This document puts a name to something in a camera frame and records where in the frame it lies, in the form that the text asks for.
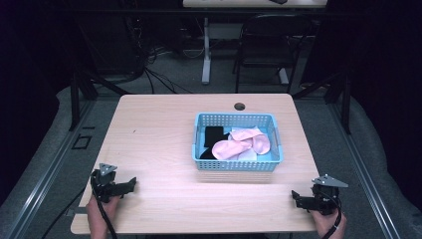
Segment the black folding chair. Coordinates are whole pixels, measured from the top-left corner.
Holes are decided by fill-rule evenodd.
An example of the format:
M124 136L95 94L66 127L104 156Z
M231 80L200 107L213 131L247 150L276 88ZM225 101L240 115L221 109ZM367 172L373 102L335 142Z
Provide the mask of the black folding chair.
M232 73L235 92L242 85L241 68L272 68L276 75L290 69L294 77L304 39L312 29L312 20L303 15L261 14L248 19L241 28ZM293 80L290 79L287 92Z

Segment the black metal stand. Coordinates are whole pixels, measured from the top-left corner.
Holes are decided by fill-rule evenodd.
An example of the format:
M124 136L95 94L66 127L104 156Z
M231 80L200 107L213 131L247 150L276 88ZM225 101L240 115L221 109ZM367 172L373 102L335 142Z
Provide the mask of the black metal stand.
M83 94L88 101L95 101L98 98L99 93L94 87L94 83L98 83L120 96L128 95L128 91L116 86L93 71L82 67L75 68L70 84L72 111L70 131L74 130L81 121L80 94Z
M347 134L351 134L349 127L350 102L351 102L351 77L350 70L343 70L332 76L312 83L309 87L298 93L293 94L295 100L301 99L324 85L328 85L328 89L323 96L327 104L335 104L341 99L340 124Z

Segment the black sock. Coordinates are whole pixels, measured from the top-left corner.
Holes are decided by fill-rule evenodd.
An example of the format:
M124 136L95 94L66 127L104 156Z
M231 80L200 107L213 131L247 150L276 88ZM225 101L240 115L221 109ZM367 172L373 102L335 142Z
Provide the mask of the black sock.
M229 133L224 132L224 127L222 126L205 126L204 131L200 136L200 145L202 146L200 159L215 159L214 154L212 153L213 146L221 141L226 140L229 136Z

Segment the person's left hand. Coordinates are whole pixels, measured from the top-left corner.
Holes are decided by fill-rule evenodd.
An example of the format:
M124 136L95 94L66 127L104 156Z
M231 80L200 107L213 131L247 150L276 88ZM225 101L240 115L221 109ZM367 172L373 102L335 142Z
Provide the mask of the person's left hand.
M97 201L96 198L92 196L90 201L86 205L89 223L90 224L105 223L105 220L102 216L102 212L105 213L105 215L110 221L113 221L115 218L115 213L116 213L119 200L120 200L119 196L114 196L109 200L109 202L101 202L101 201Z

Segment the white sock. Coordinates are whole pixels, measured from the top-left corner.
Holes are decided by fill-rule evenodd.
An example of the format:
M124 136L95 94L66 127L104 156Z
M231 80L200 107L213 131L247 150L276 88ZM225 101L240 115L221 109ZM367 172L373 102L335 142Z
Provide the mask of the white sock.
M256 160L257 159L257 153L253 149L253 138L257 135L260 135L261 132L256 128L240 128L240 127L234 127L230 131L229 138L231 140L241 141L245 142L249 145L249 147L240 152L237 156L237 160Z

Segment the white desk with metal legs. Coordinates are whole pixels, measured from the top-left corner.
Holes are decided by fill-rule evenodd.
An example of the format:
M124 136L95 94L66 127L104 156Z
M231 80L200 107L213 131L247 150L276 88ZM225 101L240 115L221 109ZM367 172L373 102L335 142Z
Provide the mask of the white desk with metal legs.
M328 0L182 0L183 7L189 10L258 10L258 9L324 9ZM210 83L211 53L209 17L204 17L204 63L202 84Z

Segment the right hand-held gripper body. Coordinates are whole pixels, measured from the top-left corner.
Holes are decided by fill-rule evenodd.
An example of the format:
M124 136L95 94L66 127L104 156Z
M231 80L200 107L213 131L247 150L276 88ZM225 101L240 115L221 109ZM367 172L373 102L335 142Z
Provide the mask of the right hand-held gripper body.
M339 190L347 188L348 184L328 174L314 178L313 183L315 210L322 215L332 214L333 210L340 206Z

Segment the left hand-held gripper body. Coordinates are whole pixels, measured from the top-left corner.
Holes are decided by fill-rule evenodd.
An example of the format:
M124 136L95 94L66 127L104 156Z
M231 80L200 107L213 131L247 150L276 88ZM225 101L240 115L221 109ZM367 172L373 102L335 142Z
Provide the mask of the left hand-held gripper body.
M111 197L117 196L116 184L114 183L116 175L116 166L101 163L91 174L91 187L93 195L97 201L109 203Z

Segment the pink sock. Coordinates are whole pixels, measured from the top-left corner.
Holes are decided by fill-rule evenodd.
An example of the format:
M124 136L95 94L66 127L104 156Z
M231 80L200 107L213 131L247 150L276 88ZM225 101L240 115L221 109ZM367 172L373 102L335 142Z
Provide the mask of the pink sock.
M213 146L212 153L219 160L237 160L236 156L248 147L249 145L245 142L221 140Z
M230 138L248 142L252 149L259 155L267 153L271 149L269 138L257 127L235 128L230 132Z

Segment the person's right hand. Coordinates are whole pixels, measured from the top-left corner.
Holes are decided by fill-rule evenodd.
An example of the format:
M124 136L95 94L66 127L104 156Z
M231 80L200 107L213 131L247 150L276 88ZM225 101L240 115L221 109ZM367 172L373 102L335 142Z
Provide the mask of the person's right hand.
M338 224L338 229L335 231L335 233L340 234L343 233L345 230L347 219L345 215L337 209L334 209L333 212L329 215L322 215L320 212L314 210L311 210L310 214L313 220L315 221L316 231L319 236L323 236L328 232L328 230L334 225L338 215L341 216L341 220Z

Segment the light blue plastic basket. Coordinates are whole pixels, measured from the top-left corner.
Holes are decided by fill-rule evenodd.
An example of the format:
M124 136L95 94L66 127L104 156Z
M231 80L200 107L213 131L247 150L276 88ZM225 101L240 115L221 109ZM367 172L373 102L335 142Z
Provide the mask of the light blue plastic basket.
M233 129L258 128L270 141L270 151L253 159L211 159L206 145L206 127L220 126L223 133ZM192 158L199 170L274 171L284 160L276 119L271 114L199 113L195 119Z

